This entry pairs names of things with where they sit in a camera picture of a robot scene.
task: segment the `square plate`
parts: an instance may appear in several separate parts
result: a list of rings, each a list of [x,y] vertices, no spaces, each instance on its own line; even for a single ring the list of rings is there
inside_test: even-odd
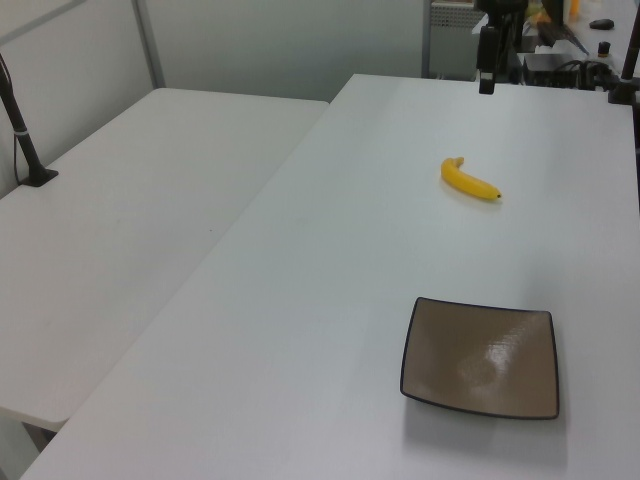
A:
[[[418,298],[400,391],[468,413],[556,418],[560,397],[551,314]]]

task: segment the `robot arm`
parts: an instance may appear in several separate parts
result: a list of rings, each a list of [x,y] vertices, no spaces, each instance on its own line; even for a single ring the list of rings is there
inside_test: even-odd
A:
[[[508,75],[509,50],[520,45],[528,0],[475,0],[475,7],[489,16],[480,31],[476,68],[480,93],[491,95],[498,75]]]

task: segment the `white table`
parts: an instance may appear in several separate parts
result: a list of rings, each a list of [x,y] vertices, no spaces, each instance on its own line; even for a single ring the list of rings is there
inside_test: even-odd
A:
[[[354,77],[23,480],[634,478],[634,151],[605,94]],[[418,296],[550,310],[559,419],[403,397]]]
[[[0,414],[59,429],[326,108],[157,90],[0,201]]]

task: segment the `banana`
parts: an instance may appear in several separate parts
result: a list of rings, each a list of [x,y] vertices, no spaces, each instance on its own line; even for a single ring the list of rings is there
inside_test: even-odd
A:
[[[500,190],[493,185],[461,172],[460,165],[463,163],[462,157],[447,158],[440,166],[442,178],[452,187],[475,197],[486,200],[497,200],[502,197]]]

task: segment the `black pole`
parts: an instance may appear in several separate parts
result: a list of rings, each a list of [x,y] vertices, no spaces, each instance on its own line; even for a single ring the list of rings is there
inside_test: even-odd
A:
[[[42,166],[42,163],[40,163],[27,126],[22,118],[22,113],[20,113],[18,103],[13,95],[13,87],[9,81],[7,72],[3,70],[0,73],[0,97],[2,97],[2,103],[4,103],[4,108],[7,110],[11,125],[13,125],[14,134],[18,138],[18,142],[20,142],[20,148],[22,148],[24,157],[29,165],[29,177],[23,180],[22,183],[32,187],[40,187],[58,175],[58,172],[47,170]]]
[[[638,90],[637,85],[633,82],[633,72],[636,69],[638,61],[638,52],[640,51],[640,6],[636,10],[636,19],[633,23],[631,31],[631,39],[629,40],[629,48],[627,56],[624,59],[622,67],[622,75],[618,84],[609,92],[609,103],[619,105],[631,105],[635,92]]]
[[[640,49],[640,8],[636,10],[636,20],[633,23],[631,31],[631,40],[627,49],[627,57],[624,59],[624,67],[622,67],[622,80],[631,80],[633,72],[636,69],[638,60],[638,50]]]
[[[509,75],[511,41],[519,45],[528,0],[475,0],[477,10],[489,17],[480,29],[476,69],[480,71],[480,93],[492,95],[498,74]],[[516,29],[513,39],[511,32]]]

